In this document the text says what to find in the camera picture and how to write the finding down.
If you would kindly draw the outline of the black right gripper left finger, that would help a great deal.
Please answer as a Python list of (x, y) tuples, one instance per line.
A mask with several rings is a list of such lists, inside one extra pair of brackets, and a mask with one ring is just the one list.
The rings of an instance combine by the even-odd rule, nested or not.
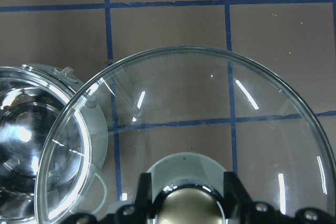
[(147, 223), (152, 210), (152, 176), (151, 173), (140, 174), (136, 197), (133, 203), (133, 223)]

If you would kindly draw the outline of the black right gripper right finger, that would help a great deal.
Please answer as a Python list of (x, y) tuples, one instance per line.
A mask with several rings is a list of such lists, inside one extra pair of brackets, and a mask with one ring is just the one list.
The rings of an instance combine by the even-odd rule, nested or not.
[(232, 223), (252, 223), (255, 203), (234, 172), (224, 172), (223, 211)]

